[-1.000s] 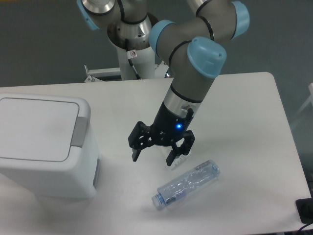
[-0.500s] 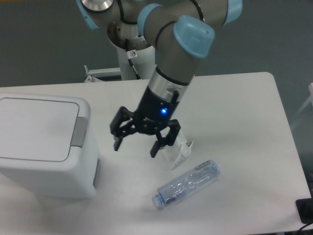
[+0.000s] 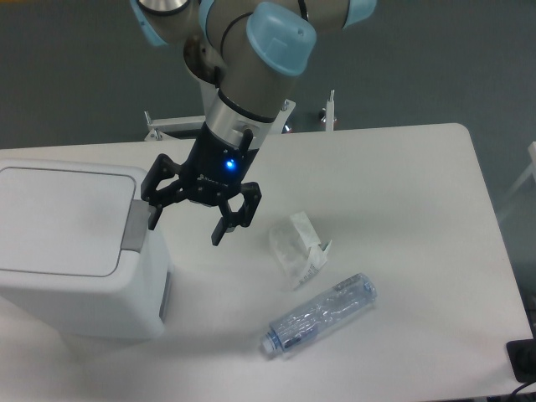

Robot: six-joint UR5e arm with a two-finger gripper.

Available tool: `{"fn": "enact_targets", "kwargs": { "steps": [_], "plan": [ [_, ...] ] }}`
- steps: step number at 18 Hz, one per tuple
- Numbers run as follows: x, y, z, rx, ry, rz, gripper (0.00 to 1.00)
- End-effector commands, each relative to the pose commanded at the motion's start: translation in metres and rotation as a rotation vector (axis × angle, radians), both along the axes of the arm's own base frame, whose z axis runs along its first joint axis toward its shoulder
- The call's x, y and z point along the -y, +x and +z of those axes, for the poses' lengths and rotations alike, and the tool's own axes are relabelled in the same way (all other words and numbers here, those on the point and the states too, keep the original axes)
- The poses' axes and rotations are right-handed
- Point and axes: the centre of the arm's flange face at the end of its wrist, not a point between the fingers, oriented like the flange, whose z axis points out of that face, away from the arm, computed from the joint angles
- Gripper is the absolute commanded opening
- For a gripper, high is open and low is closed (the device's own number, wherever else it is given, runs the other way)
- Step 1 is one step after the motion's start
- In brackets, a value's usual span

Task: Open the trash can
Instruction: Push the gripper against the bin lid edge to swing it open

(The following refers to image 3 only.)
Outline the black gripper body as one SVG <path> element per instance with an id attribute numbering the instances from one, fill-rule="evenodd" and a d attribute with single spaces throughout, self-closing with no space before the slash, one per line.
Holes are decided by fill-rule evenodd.
<path id="1" fill-rule="evenodd" d="M 239 143 L 233 145 L 202 125 L 179 174 L 183 196 L 207 206 L 218 206 L 238 194 L 246 204 L 258 202 L 259 184 L 244 181 L 258 153 L 249 148 L 253 139 L 253 131 L 246 128 L 239 133 Z"/>

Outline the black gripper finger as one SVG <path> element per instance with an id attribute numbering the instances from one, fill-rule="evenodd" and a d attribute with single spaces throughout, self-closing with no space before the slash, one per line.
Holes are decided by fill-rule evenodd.
<path id="1" fill-rule="evenodd" d="M 142 200 L 150 206 L 147 221 L 149 230 L 154 230 L 163 210 L 184 201 L 188 196 L 187 163 L 176 163 L 167 154 L 161 153 L 153 162 L 141 185 Z"/>
<path id="2" fill-rule="evenodd" d="M 243 196 L 243 203 L 237 211 L 232 211 L 229 200 L 237 194 Z M 216 205 L 219 207 L 221 218 L 211 234 L 212 244 L 214 246 L 219 245 L 224 235 L 232 232 L 237 226 L 249 227 L 261 198 L 262 192 L 257 182 L 241 183 L 227 190 L 218 191 L 216 193 Z"/>

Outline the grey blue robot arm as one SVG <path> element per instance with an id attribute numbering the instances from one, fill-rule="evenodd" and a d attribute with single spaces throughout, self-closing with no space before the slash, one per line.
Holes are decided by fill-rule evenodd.
<path id="1" fill-rule="evenodd" d="M 276 122 L 317 36 L 369 18 L 373 1 L 134 1 L 131 8 L 156 46 L 195 44 L 192 73 L 214 99 L 185 162 L 158 156 L 141 185 L 154 229 L 171 204 L 220 210 L 211 240 L 250 225 L 261 200 L 245 176 Z"/>

